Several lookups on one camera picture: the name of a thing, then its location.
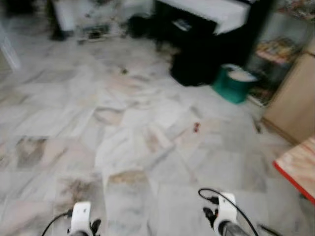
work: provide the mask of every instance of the black object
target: black object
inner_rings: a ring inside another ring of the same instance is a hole
[[[91,229],[92,234],[93,234],[94,236],[99,236],[99,235],[96,235],[96,233],[97,233],[97,231],[98,231],[98,228],[99,228],[99,226],[100,226],[100,223],[101,223],[101,220],[100,220],[100,219],[97,219],[97,220],[95,220],[95,221],[93,222],[92,225],[90,224],[90,229]]]
[[[61,30],[60,24],[57,19],[57,13],[55,6],[53,4],[53,0],[48,0],[47,2],[47,14],[51,18],[51,29],[52,29],[52,34],[50,36],[51,40],[54,41],[65,41],[67,39],[66,32],[63,32]]]
[[[71,236],[88,236],[85,232],[78,231],[72,234]]]
[[[95,31],[95,32],[91,32],[89,34],[89,39],[98,39],[98,38],[101,38],[102,35],[100,34],[99,31]]]
[[[219,198],[218,197],[211,197],[211,198],[209,198],[209,201],[212,204],[219,205]]]
[[[223,197],[224,199],[226,199],[232,206],[234,206],[236,208],[236,210],[244,217],[244,219],[246,220],[246,222],[248,223],[248,225],[250,226],[252,232],[254,233],[255,236],[259,236],[255,227],[252,225],[251,221],[248,219],[248,217],[245,215],[245,213],[237,206],[235,205],[229,198],[227,198],[225,195],[223,195],[222,193],[220,193],[219,191],[213,189],[213,188],[200,188],[198,190],[198,194],[200,197],[202,197],[205,200],[210,201],[211,198],[205,197],[201,194],[202,191],[210,191],[210,192],[214,192],[218,195],[220,195],[221,197]]]
[[[282,236],[281,234],[279,234],[278,232],[268,228],[267,226],[264,226],[264,225],[260,225],[258,224],[257,225],[258,227],[260,227],[262,230],[266,231],[267,233],[269,233],[270,235],[273,235],[273,236]]]
[[[67,212],[64,212],[60,215],[57,215],[45,228],[44,232],[41,234],[41,236],[44,236],[47,232],[47,230],[49,229],[49,227],[51,226],[52,223],[54,223],[56,220],[58,220],[59,218],[63,217],[63,216],[67,216],[68,218],[70,218],[72,216],[72,212],[73,209],[68,210]]]
[[[121,68],[121,73],[125,75],[128,73],[128,70],[126,68]]]
[[[5,0],[5,10],[8,15],[32,14],[34,0]]]
[[[204,207],[203,208],[203,212],[205,213],[206,218],[209,220],[210,222],[210,226],[213,229],[213,224],[217,218],[216,215],[213,214],[213,212],[211,211],[211,209]]]
[[[219,35],[213,35],[215,22],[155,1],[151,35],[156,40],[157,49],[166,40],[182,49],[174,56],[170,70],[175,80],[184,86],[211,84],[220,65],[232,63],[242,67],[246,64],[275,0],[239,1],[251,5],[246,24]],[[192,25],[189,32],[174,29],[172,22],[179,18]]]
[[[250,236],[238,224],[230,221],[220,223],[218,231],[224,236]]]
[[[140,38],[149,32],[150,19],[134,15],[128,20],[128,33],[133,38]]]

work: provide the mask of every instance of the shelf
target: shelf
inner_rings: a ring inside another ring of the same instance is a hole
[[[312,4],[310,0],[296,0],[276,11],[299,20],[315,23],[315,3]]]
[[[265,107],[264,104],[262,104],[258,98],[254,97],[253,95],[248,95],[247,99],[251,102],[253,102],[254,104],[256,104],[259,107]]]
[[[277,55],[273,55],[273,54],[270,54],[270,53],[264,52],[264,51],[256,51],[255,54],[262,59],[273,62],[273,63],[278,64],[280,66],[286,66],[293,61],[293,60],[286,60],[286,59],[281,58]]]

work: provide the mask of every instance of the floor tile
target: floor tile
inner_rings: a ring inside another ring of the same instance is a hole
[[[108,124],[98,113],[98,109],[96,109],[83,129],[79,140],[83,145],[96,153],[104,137],[114,134],[119,129],[117,126]]]
[[[23,105],[0,107],[0,124],[18,124],[27,117],[30,109],[31,107]]]
[[[54,201],[56,196],[56,173],[1,172],[0,189],[8,200]]]
[[[158,194],[157,236],[189,236],[196,232],[214,236],[202,210],[207,204],[198,196],[197,189],[162,185]]]
[[[174,147],[159,151],[141,160],[147,175],[160,183],[191,184],[194,176],[184,165]]]
[[[91,221],[101,219],[99,228],[101,235],[105,234],[105,202],[103,180],[97,172],[69,172],[60,175],[57,180],[57,193],[54,203],[54,213],[67,212],[76,202],[91,202]],[[58,221],[54,224],[54,235],[66,234],[70,226],[70,219]]]
[[[121,128],[105,136],[96,152],[95,168],[108,174],[139,169],[133,143],[132,130],[129,128]]]
[[[155,202],[144,172],[111,176],[105,199],[108,235],[156,235]]]
[[[92,116],[94,109],[66,107],[41,109],[27,117],[15,129],[15,135],[28,136],[79,136]]]
[[[181,115],[184,115],[184,111],[186,108],[183,108],[178,102],[164,99],[156,106],[153,121],[167,130]]]
[[[5,200],[11,188],[12,173],[0,172],[0,205],[4,205]]]
[[[48,202],[11,201],[5,208],[0,224],[3,236],[40,235],[53,217]]]
[[[59,83],[72,79],[76,74],[73,69],[68,70],[42,70],[29,78],[25,83]]]
[[[94,153],[71,139],[24,136],[8,140],[0,150],[3,170],[61,172],[94,166]]]
[[[163,130],[153,123],[135,129],[133,135],[138,157],[147,157],[157,151],[173,146]]]
[[[286,179],[268,179],[269,225],[282,235],[311,235],[312,228],[299,205],[298,191]]]
[[[199,149],[186,165],[202,185],[224,191],[265,191],[265,174],[262,160],[252,160],[242,153],[224,149]]]
[[[2,216],[4,214],[5,203],[0,203],[0,220],[2,221]]]
[[[23,104],[64,107],[70,102],[64,83],[30,83],[16,86],[15,93],[24,96]]]
[[[310,231],[315,232],[315,206],[314,204],[306,199],[306,198],[300,198],[299,199],[301,210],[303,214],[306,216],[307,221],[310,226]]]
[[[165,130],[169,139],[174,140],[182,135],[187,129],[193,130],[194,124],[200,123],[200,118],[193,112],[193,108],[183,111],[177,120]]]
[[[0,91],[0,107],[20,105],[27,98],[28,98],[28,96],[26,94],[23,94],[19,91],[16,91],[13,88],[1,89],[1,91]]]
[[[246,152],[258,147],[252,121],[228,121],[222,125],[222,137],[229,151]]]
[[[150,110],[142,110],[137,108],[129,108],[125,111],[122,126],[139,127],[152,121],[152,112]]]
[[[98,107],[94,111],[94,117],[107,125],[119,126],[123,119],[125,111],[113,108]]]
[[[114,96],[114,93],[106,89],[106,83],[104,82],[98,88],[97,106],[115,110],[123,110],[125,108],[125,105]]]
[[[251,223],[269,226],[268,201],[265,193],[233,191],[236,205],[246,214]],[[248,234],[252,234],[251,229],[245,219],[238,213],[237,220]]]

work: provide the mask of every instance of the wooden table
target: wooden table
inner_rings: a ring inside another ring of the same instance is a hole
[[[283,154],[273,165],[315,204],[315,136]]]

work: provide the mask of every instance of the black cable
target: black cable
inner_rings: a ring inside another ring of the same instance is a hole
[[[215,189],[212,189],[212,188],[200,188],[200,189],[198,190],[199,196],[202,197],[203,199],[208,200],[208,201],[210,200],[210,198],[207,198],[207,197],[203,196],[203,195],[201,194],[201,191],[211,191],[211,192],[214,192],[214,193],[216,193],[216,194],[219,194],[221,197],[225,198],[225,199],[226,199],[229,203],[231,203],[231,205],[234,206],[234,207],[237,209],[237,211],[244,217],[244,219],[246,220],[246,222],[247,222],[248,225],[250,226],[250,228],[251,228],[252,232],[254,233],[254,235],[255,235],[255,236],[259,236],[258,233],[257,233],[257,231],[256,231],[256,229],[255,229],[255,227],[252,225],[251,221],[247,218],[247,216],[245,215],[245,213],[244,213],[241,209],[239,209],[239,207],[238,207],[237,205],[235,205],[229,198],[227,198],[226,196],[224,196],[222,193],[220,193],[219,191],[217,191],[217,190],[215,190]]]
[[[51,224],[53,222],[55,222],[56,220],[58,220],[59,218],[63,217],[63,216],[68,216],[68,217],[71,217],[72,216],[72,209],[68,210],[67,212],[64,212],[60,215],[57,215],[48,225],[47,227],[45,228],[44,232],[41,234],[41,236],[44,236],[45,233],[47,232],[47,230],[49,229],[49,227],[51,226]]]
[[[262,230],[268,232],[268,233],[271,234],[271,235],[274,235],[274,236],[282,236],[282,235],[279,234],[278,232],[276,232],[276,231],[274,231],[274,230],[272,230],[272,229],[270,229],[270,228],[268,228],[268,227],[266,227],[266,226],[264,226],[264,225],[258,224],[258,227],[260,227]]]

